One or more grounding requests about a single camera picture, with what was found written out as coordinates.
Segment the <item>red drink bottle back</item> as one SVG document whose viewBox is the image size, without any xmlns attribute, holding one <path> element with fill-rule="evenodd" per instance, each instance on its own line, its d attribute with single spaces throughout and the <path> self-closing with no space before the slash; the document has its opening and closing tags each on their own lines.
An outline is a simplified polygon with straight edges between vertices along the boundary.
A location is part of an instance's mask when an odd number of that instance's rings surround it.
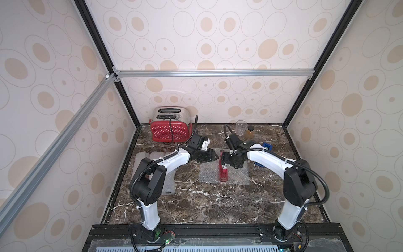
<svg viewBox="0 0 403 252">
<path fill-rule="evenodd" d="M 222 160 L 222 157 L 225 153 L 224 149 L 220 150 L 220 159 L 219 159 L 219 180 L 221 182 L 227 182 L 228 181 L 228 169 L 225 166 L 225 163 Z"/>
</svg>

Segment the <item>blue tape dispenser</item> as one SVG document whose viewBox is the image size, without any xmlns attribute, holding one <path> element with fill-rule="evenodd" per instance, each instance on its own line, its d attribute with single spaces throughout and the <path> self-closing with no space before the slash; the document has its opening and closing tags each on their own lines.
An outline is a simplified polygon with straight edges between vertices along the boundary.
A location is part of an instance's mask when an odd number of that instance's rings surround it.
<svg viewBox="0 0 403 252">
<path fill-rule="evenodd" d="M 273 146 L 272 146 L 271 144 L 268 144 L 268 143 L 265 143 L 265 142 L 264 142 L 264 143 L 262 144 L 262 146 L 263 146 L 264 148 L 267 148 L 268 150 L 272 151 Z M 264 166 L 263 166 L 262 164 L 258 163 L 258 162 L 255 162 L 255 165 L 258 166 L 258 167 L 264 168 Z"/>
</svg>

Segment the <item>single bubble wrap sheet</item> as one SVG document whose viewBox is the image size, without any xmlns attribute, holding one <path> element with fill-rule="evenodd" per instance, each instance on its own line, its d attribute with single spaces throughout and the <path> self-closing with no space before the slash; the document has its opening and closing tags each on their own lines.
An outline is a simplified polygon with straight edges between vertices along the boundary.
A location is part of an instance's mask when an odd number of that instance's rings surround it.
<svg viewBox="0 0 403 252">
<path fill-rule="evenodd" d="M 133 164 L 133 169 L 132 169 L 132 177 L 135 175 L 135 172 L 137 170 L 137 168 L 140 165 L 140 162 L 144 159 L 144 158 L 150 158 L 150 154 L 147 152 L 139 152 L 136 154 L 135 158 L 134 158 L 134 164 Z"/>
</svg>

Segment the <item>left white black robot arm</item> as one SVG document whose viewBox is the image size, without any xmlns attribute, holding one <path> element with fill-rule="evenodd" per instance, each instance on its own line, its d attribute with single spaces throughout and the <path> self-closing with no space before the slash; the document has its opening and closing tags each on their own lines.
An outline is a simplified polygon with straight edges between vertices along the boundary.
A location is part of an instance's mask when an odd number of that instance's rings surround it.
<svg viewBox="0 0 403 252">
<path fill-rule="evenodd" d="M 174 152 L 155 160 L 145 157 L 140 161 L 132 176 L 129 194 L 140 211 L 142 232 L 148 241 L 157 241 L 161 234 L 157 200 L 162 194 L 166 175 L 193 160 L 200 164 L 218 160 L 219 156 L 208 147 L 209 144 L 210 139 L 198 133 L 196 122 L 190 137 Z"/>
</svg>

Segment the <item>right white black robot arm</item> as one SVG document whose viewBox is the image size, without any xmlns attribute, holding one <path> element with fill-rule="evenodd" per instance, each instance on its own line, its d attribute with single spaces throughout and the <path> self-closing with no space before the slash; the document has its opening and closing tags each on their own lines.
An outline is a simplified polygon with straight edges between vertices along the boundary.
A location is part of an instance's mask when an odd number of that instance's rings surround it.
<svg viewBox="0 0 403 252">
<path fill-rule="evenodd" d="M 229 125 L 224 125 L 224 135 L 230 152 L 222 154 L 223 165 L 241 169 L 246 161 L 253 161 L 283 179 L 285 202 L 273 228 L 273 235 L 278 241 L 285 242 L 291 237 L 310 206 L 323 205 L 329 200 L 327 183 L 306 160 L 288 159 L 252 140 L 241 141 Z"/>
</svg>

